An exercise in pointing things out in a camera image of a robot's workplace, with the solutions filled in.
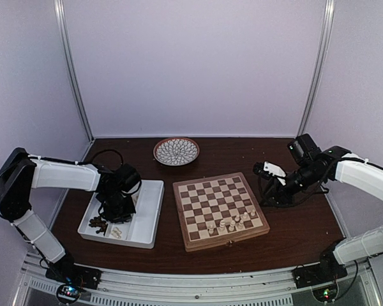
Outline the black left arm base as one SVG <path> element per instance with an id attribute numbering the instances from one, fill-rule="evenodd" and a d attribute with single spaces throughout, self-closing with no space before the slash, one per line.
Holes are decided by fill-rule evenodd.
<path id="1" fill-rule="evenodd" d="M 46 278 L 60 282 L 56 289 L 56 298 L 63 304 L 78 301 L 88 289 L 97 289 L 101 279 L 101 270 L 76 265 L 74 258 L 67 253 L 56 263 L 43 258 L 47 264 Z"/>

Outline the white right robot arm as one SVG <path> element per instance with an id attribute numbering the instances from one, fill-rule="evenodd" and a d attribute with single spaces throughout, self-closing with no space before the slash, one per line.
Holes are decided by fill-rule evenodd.
<path id="1" fill-rule="evenodd" d="M 259 182 L 268 181 L 267 186 L 259 187 L 262 204 L 276 208 L 298 206 L 328 180 L 356 187 L 383 201 L 383 167 L 343 147 L 321 150 L 309 134 L 296 137 L 287 148 L 299 167 L 297 170 L 286 173 L 267 161 L 253 167 Z M 339 266 L 379 254 L 383 254 L 383 225 L 335 242 L 320 255 L 314 274 L 325 282 L 339 271 Z"/>

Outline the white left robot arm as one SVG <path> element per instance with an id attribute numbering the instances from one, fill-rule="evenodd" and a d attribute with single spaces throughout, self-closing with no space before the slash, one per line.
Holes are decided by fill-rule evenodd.
<path id="1" fill-rule="evenodd" d="M 132 196 L 141 185 L 138 171 L 129 164 L 110 170 L 90 162 L 34 156 L 18 147 L 0 169 L 0 218 L 13 224 L 47 261 L 55 263 L 58 277 L 72 283 L 79 277 L 79 269 L 65 259 L 66 249 L 33 212 L 31 190 L 61 188 L 95 193 L 101 217 L 119 223 L 130 220 L 136 212 Z"/>

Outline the white chess king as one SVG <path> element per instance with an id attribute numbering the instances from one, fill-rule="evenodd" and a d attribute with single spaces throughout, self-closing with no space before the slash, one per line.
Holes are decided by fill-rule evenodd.
<path id="1" fill-rule="evenodd" d="M 225 220 L 222 219 L 219 223 L 218 232 L 223 233 L 226 230 Z"/>

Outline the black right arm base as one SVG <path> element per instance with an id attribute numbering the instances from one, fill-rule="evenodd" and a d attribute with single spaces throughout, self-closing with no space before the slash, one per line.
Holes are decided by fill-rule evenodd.
<path id="1" fill-rule="evenodd" d="M 322 303 L 333 302 L 338 298 L 337 280 L 347 276 L 344 265 L 337 262 L 332 252 L 320 256 L 320 262 L 314 265 L 297 266 L 292 271 L 296 287 L 315 287 L 313 297 Z"/>

